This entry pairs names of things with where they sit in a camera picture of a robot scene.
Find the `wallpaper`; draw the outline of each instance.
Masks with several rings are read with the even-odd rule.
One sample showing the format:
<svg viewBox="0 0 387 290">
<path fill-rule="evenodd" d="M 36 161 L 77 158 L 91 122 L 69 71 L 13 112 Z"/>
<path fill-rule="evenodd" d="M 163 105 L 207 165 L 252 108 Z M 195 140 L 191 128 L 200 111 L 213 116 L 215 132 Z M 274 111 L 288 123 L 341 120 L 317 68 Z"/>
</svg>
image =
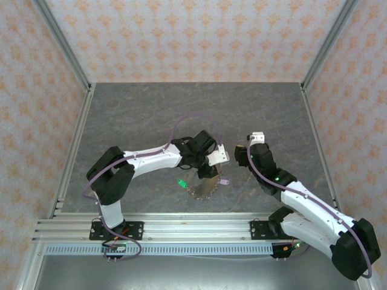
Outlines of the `wallpaper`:
<svg viewBox="0 0 387 290">
<path fill-rule="evenodd" d="M 31 0 L 0 1 L 0 289 L 18 282 L 84 96 Z"/>
<path fill-rule="evenodd" d="M 91 82 L 300 82 L 345 0 L 48 0 Z"/>
<path fill-rule="evenodd" d="M 387 6 L 359 1 L 308 91 L 345 213 L 369 220 L 387 285 Z"/>
</svg>

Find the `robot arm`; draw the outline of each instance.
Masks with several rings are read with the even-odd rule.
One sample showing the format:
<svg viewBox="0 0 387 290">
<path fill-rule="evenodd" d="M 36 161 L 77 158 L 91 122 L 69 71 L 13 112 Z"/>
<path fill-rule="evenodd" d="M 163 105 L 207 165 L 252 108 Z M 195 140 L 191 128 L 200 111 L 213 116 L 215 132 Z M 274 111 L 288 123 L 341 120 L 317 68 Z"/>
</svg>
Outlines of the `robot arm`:
<svg viewBox="0 0 387 290">
<path fill-rule="evenodd" d="M 200 179 L 213 178 L 218 175 L 215 165 L 230 160 L 224 146 L 217 144 L 211 135 L 203 130 L 194 138 L 174 139 L 168 147 L 164 145 L 134 152 L 121 151 L 117 146 L 111 147 L 92 166 L 86 175 L 87 179 L 90 181 L 105 167 L 129 156 L 133 158 L 114 166 L 115 172 L 112 169 L 106 171 L 91 185 L 100 202 L 102 216 L 110 229 L 124 222 L 120 200 L 133 178 L 162 168 L 182 166 L 198 169 Z"/>
<path fill-rule="evenodd" d="M 254 132 L 247 139 L 250 141 L 250 157 L 258 172 L 282 188 L 266 182 L 255 172 L 244 146 L 235 148 L 235 158 L 239 166 L 248 167 L 266 193 L 304 216 L 294 213 L 290 208 L 282 207 L 269 217 L 269 228 L 272 232 L 303 240 L 328 256 L 345 277 L 357 280 L 367 270 L 366 259 L 354 236 L 343 223 L 349 225 L 359 237 L 371 264 L 380 257 L 372 225 L 365 219 L 355 221 L 339 212 L 312 194 L 292 174 L 277 168 L 262 132 Z"/>
</svg>

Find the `purple cable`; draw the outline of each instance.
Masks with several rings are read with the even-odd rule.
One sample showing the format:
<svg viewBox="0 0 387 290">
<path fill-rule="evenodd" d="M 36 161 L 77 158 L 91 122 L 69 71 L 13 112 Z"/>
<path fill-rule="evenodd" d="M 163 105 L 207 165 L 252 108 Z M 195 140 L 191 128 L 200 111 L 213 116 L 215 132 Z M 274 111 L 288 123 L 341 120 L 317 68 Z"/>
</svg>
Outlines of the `purple cable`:
<svg viewBox="0 0 387 290">
<path fill-rule="evenodd" d="M 280 185 L 280 184 L 277 184 L 269 179 L 267 179 L 266 177 L 264 177 L 261 172 L 258 171 L 258 169 L 255 167 L 254 163 L 253 163 L 253 160 L 252 160 L 252 156 L 250 154 L 250 145 L 251 145 L 251 142 L 252 142 L 253 138 L 251 138 L 249 140 L 249 143 L 247 145 L 247 159 L 249 160 L 249 163 L 252 167 L 252 169 L 255 171 L 256 174 L 258 174 L 258 176 L 260 178 L 262 178 L 265 182 L 279 188 L 279 189 L 282 189 L 282 190 L 288 190 L 290 192 L 293 192 L 293 193 L 296 193 L 298 195 L 301 195 L 302 197 L 304 197 L 306 194 L 303 193 L 303 192 L 299 192 L 298 190 L 295 190 L 295 189 L 292 189 L 292 188 L 288 188 L 288 187 L 285 187 L 283 185 Z M 332 215 L 332 217 L 334 217 L 337 221 L 339 221 L 341 218 L 335 214 L 334 212 L 332 212 L 326 205 L 324 205 L 323 203 L 321 203 L 320 201 L 318 201 L 317 199 L 311 197 L 311 196 L 308 196 L 308 199 L 310 199 L 311 201 L 313 201 L 315 204 L 319 205 L 320 207 L 322 207 L 325 211 L 327 211 L 330 215 Z M 371 261 L 369 260 L 369 257 L 367 255 L 367 252 L 366 252 L 366 249 L 364 248 L 363 244 L 362 244 L 362 241 L 359 239 L 359 237 L 357 236 L 357 234 L 354 232 L 354 230 L 344 221 L 342 221 L 342 224 L 344 225 L 344 227 L 352 234 L 353 238 L 355 238 L 355 241 L 357 242 L 357 244 L 359 245 L 359 248 L 360 250 L 362 251 L 362 254 L 364 255 L 364 259 L 365 259 L 365 262 L 367 264 L 367 268 L 368 268 L 368 273 L 367 275 L 364 275 L 362 274 L 362 277 L 364 278 L 371 278 L 372 277 L 372 267 L 371 267 Z"/>
<path fill-rule="evenodd" d="M 116 166 L 116 165 L 118 165 L 118 164 L 120 164 L 120 163 L 122 163 L 122 162 L 124 162 L 124 161 L 133 159 L 133 158 L 135 158 L 135 157 L 136 157 L 136 158 L 137 158 L 137 157 L 139 157 L 139 158 L 140 158 L 140 157 L 147 157 L 147 156 L 153 156 L 153 155 L 162 153 L 164 150 L 166 150 L 166 149 L 169 147 L 169 145 L 171 145 L 171 142 L 172 142 L 172 140 L 173 140 L 173 138 L 174 138 L 175 131 L 177 130 L 178 125 L 179 125 L 182 121 L 184 121 L 184 120 L 186 120 L 186 119 L 188 119 L 188 118 L 197 117 L 197 116 L 202 116 L 202 117 L 204 117 L 204 118 L 207 118 L 207 119 L 212 123 L 213 128 L 215 129 L 216 135 L 217 135 L 217 137 L 218 137 L 218 140 L 217 140 L 217 141 L 218 141 L 218 145 L 222 145 L 222 140 L 221 140 L 221 137 L 220 137 L 219 130 L 218 130 L 217 126 L 215 125 L 215 123 L 213 122 L 213 120 L 212 120 L 208 115 L 206 115 L 206 114 L 204 114 L 204 113 L 200 113 L 200 112 L 194 112 L 194 113 L 191 113 L 191 114 L 186 115 L 186 116 L 184 116 L 183 118 L 181 118 L 181 119 L 179 119 L 179 120 L 177 121 L 177 123 L 175 124 L 175 126 L 174 126 L 174 128 L 173 128 L 173 130 L 172 130 L 172 132 L 171 132 L 171 135 L 170 135 L 170 137 L 169 137 L 169 140 L 168 140 L 168 142 L 167 142 L 167 145 L 165 145 L 162 149 L 157 150 L 157 151 L 154 151 L 154 152 L 138 154 L 138 155 L 136 155 L 136 156 L 134 156 L 134 155 L 127 156 L 127 157 L 121 158 L 121 159 L 119 159 L 119 160 L 113 162 L 112 164 L 106 166 L 104 169 L 102 169 L 99 173 L 97 173 L 97 174 L 95 175 L 95 177 L 93 177 L 93 178 L 87 183 L 87 185 L 86 185 L 86 186 L 83 188 L 83 190 L 82 190 L 82 196 L 83 196 L 84 198 L 88 198 L 88 199 L 93 200 L 93 201 L 96 203 L 96 205 L 98 205 L 98 204 L 99 204 L 99 200 L 98 200 L 97 198 L 92 197 L 92 196 L 88 196 L 88 195 L 86 194 L 86 191 L 87 191 L 88 188 L 91 186 L 91 184 L 93 184 L 93 183 L 94 183 L 98 178 L 100 178 L 105 172 L 107 172 L 108 170 L 110 170 L 110 169 L 113 168 L 114 166 Z M 137 252 L 137 253 L 135 253 L 135 254 L 132 255 L 132 256 L 128 256 L 128 257 L 125 257 L 125 258 L 120 258 L 119 260 L 116 260 L 116 261 L 130 260 L 130 259 L 136 258 L 138 255 L 140 255 L 141 252 L 142 252 L 141 244 L 140 244 L 139 242 L 137 242 L 136 240 L 131 239 L 130 237 L 122 236 L 121 234 L 117 234 L 117 233 L 113 232 L 113 231 L 107 226 L 107 224 L 106 224 L 106 222 L 105 222 L 105 219 L 104 219 L 103 216 L 102 216 L 102 211 L 101 211 L 100 206 L 98 207 L 98 210 L 99 210 L 99 215 L 101 216 L 102 224 L 103 224 L 103 226 L 105 227 L 105 229 L 106 229 L 109 233 L 113 234 L 113 235 L 116 236 L 116 237 L 120 237 L 121 239 L 128 240 L 128 241 L 130 241 L 130 242 L 133 242 L 133 243 L 135 243 L 135 244 L 138 246 L 138 252 Z M 107 253 L 107 251 L 108 251 L 109 249 L 111 249 L 111 247 L 112 247 L 112 245 L 111 245 L 110 247 L 108 247 L 108 248 L 105 250 L 105 252 L 103 253 L 104 258 L 108 259 L 108 256 L 106 255 L 106 253 Z"/>
</svg>

